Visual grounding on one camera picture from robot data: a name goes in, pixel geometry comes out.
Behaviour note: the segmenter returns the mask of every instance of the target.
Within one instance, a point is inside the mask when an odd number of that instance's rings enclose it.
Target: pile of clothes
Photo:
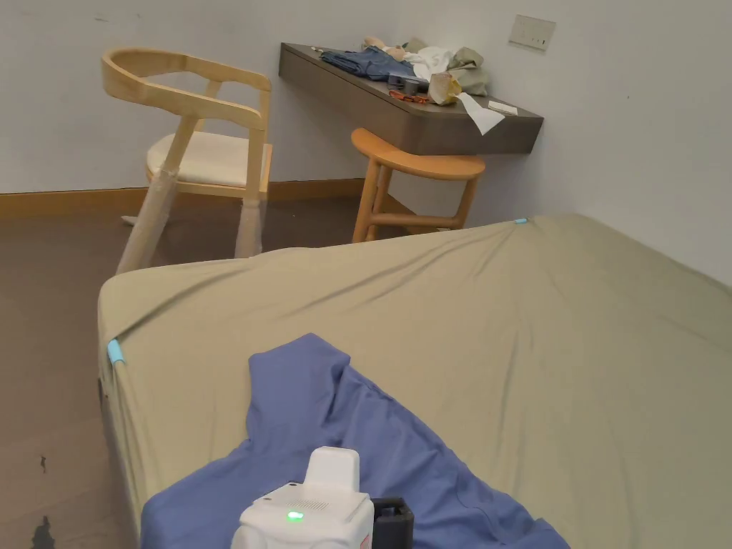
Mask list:
[[[432,75],[448,72],[470,95],[488,95],[490,78],[481,67],[482,56],[470,48],[453,52],[430,46],[418,38],[389,47],[378,38],[367,37],[362,51],[325,51],[321,59],[346,72],[373,81],[386,81],[390,74],[416,77],[427,82]]]

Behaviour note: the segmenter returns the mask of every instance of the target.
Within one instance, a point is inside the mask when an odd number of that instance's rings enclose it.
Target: wall-mounted desk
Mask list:
[[[528,154],[544,122],[518,108],[518,116],[507,115],[481,136],[462,104],[440,107],[399,101],[389,95],[386,83],[358,78],[325,63],[308,45],[282,44],[280,77],[412,154]],[[484,107],[488,100],[511,105],[492,97],[475,99]]]

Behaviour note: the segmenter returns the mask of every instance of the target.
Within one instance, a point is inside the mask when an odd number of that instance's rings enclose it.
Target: white plastic casing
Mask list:
[[[358,453],[318,448],[305,482],[284,485],[242,513],[231,549],[370,549],[373,503],[358,490]]]

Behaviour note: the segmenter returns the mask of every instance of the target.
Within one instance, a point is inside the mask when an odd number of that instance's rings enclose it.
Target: khaki fitted sheet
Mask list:
[[[732,291],[589,218],[131,272],[99,318],[138,518],[246,438],[249,356],[314,332],[572,547],[732,547]]]

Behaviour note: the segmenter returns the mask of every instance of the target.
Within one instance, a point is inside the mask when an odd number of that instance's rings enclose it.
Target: light switch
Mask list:
[[[545,21],[543,19],[535,19],[526,17],[525,15],[516,15],[516,21],[513,23],[511,36],[508,41],[514,44],[521,44],[541,51],[546,51],[549,47],[549,40],[554,34],[556,23],[553,21]]]

